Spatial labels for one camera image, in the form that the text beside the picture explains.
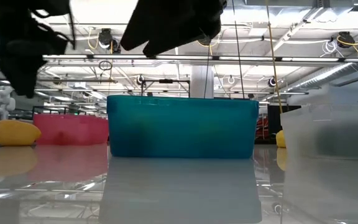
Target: ceiling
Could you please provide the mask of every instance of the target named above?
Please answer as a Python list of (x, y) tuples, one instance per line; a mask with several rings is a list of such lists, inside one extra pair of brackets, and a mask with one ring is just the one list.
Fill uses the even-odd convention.
[[(75, 0), (71, 1), (71, 8), (75, 17), (75, 29), (77, 36), (77, 49), (72, 50), (71, 46), (67, 47), (67, 54), (108, 54), (107, 50), (100, 47), (92, 49), (96, 44), (95, 37), (101, 28), (111, 28), (115, 38), (120, 39), (125, 31), (126, 24), (130, 19), (136, 0)], [(358, 41), (358, 12), (350, 11), (346, 7), (333, 9), (323, 9), (317, 11), (316, 8), (302, 5), (304, 2), (293, 2), (292, 7), (273, 6), (270, 8), (270, 20), (272, 22), (272, 39), (275, 47), (276, 57), (347, 57), (355, 54), (354, 48), (342, 49), (337, 48), (331, 54), (324, 53), (326, 42), (331, 38), (336, 38), (338, 32), (348, 31)], [(265, 6), (245, 5), (242, 1), (234, 1), (235, 16), (232, 10), (232, 4), (229, 2), (227, 9), (221, 16), (222, 29), (218, 36), (211, 43), (212, 55), (219, 56), (267, 56), (271, 57), (271, 46), (269, 42), (270, 34), (267, 29), (267, 13)], [(63, 32), (70, 36), (67, 17), (50, 17), (47, 19), (38, 19), (39, 22), (50, 25), (55, 31)], [(131, 50), (122, 49), (121, 54), (142, 55), (144, 45)], [(177, 49), (164, 52), (162, 55), (208, 55), (208, 47), (204, 47), (197, 42), (192, 42)], [(84, 82), (94, 80), (95, 78), (108, 80), (112, 77), (117, 83), (112, 82), (87, 82), (86, 88), (97, 90), (114, 90), (114, 92), (102, 92), (104, 96), (108, 94), (127, 94), (116, 92), (116, 90), (136, 90), (139, 85), (136, 84), (136, 78), (143, 75), (147, 79), (158, 80), (161, 78), (171, 78), (174, 80), (189, 80), (192, 75), (192, 67), (207, 65), (207, 61), (189, 61), (189, 60), (112, 60), (112, 69), (103, 72), (99, 69), (100, 60), (93, 62), (84, 62), (83, 60), (50, 60), (46, 69), (40, 72), (39, 77), (49, 79), (61, 77), (63, 79), (83, 80)], [(219, 77), (220, 83), (215, 83), (215, 96), (227, 97), (224, 91), (241, 91), (240, 73), (243, 74), (244, 91), (273, 91), (268, 87), (268, 79), (273, 77), (274, 69), (272, 64), (267, 65), (259, 62), (241, 63), (239, 62), (213, 62), (211, 69), (215, 77)], [(284, 88), (321, 67), (326, 67), (323, 63), (291, 63), (278, 64), (276, 67), (277, 78), (280, 80), (280, 88)], [(39, 89), (59, 88), (71, 89), (73, 83), (62, 82), (54, 85), (51, 82), (39, 82)], [(150, 88), (152, 90), (184, 90), (177, 83), (159, 84), (155, 83)], [(57, 93), (41, 91), (48, 96), (55, 96)], [(84, 98), (80, 91), (63, 92), (63, 94), (74, 101), (89, 102), (89, 98)], [(187, 97), (184, 93), (156, 93), (155, 96), (181, 96)], [(233, 93), (231, 97), (242, 97), (241, 94)]]

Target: reflective floor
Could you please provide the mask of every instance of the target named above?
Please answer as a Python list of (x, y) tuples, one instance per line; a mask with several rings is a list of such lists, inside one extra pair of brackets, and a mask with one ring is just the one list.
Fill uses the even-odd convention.
[(0, 147), (0, 223), (358, 224), (358, 159), (299, 151), (141, 159), (105, 144)]

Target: teal storage container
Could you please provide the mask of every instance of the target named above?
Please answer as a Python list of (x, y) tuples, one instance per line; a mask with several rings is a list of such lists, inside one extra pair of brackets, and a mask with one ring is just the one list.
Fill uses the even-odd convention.
[(110, 146), (118, 157), (247, 159), (259, 103), (109, 96)]

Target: ceiling pipe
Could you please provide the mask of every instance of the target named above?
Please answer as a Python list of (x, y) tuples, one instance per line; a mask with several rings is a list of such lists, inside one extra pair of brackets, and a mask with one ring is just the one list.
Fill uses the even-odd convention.
[(288, 86), (287, 91), (296, 91), (300, 88), (313, 88), (316, 86), (321, 86), (322, 84), (331, 82), (337, 78), (350, 75), (358, 71), (358, 63), (356, 62), (347, 62), (340, 65), (336, 65), (332, 68), (322, 68), (317, 72), (307, 75), (301, 80), (292, 83)]
[[(276, 44), (273, 46), (273, 51), (275, 52), (277, 49), (279, 49), (286, 41), (288, 41), (295, 33), (297, 33), (309, 20), (314, 19), (314, 17), (317, 15), (317, 13), (321, 10), (321, 8), (312, 8), (310, 11), (303, 17), (302, 21), (299, 22), (294, 28), (289, 28), (289, 30), (276, 42)], [(265, 54), (266, 56), (271, 56), (272, 50), (270, 49), (269, 52)], [(242, 75), (244, 78), (247, 76), (253, 68), (255, 68), (256, 65), (253, 65), (249, 67)], [(236, 80), (230, 87), (230, 90), (236, 87), (236, 85), (239, 83), (240, 80)]]

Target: yellow object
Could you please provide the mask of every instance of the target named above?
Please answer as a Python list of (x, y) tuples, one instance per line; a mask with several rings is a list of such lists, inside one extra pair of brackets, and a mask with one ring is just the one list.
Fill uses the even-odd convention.
[(287, 149), (277, 148), (277, 165), (282, 171), (287, 168)]
[(277, 146), (278, 147), (287, 147), (285, 145), (285, 138), (284, 138), (284, 132), (283, 130), (279, 131), (277, 134), (276, 134), (276, 143), (277, 143)]
[(0, 177), (24, 174), (37, 164), (30, 146), (0, 147)]
[(3, 120), (0, 121), (0, 145), (30, 146), (41, 136), (41, 131), (33, 124)]

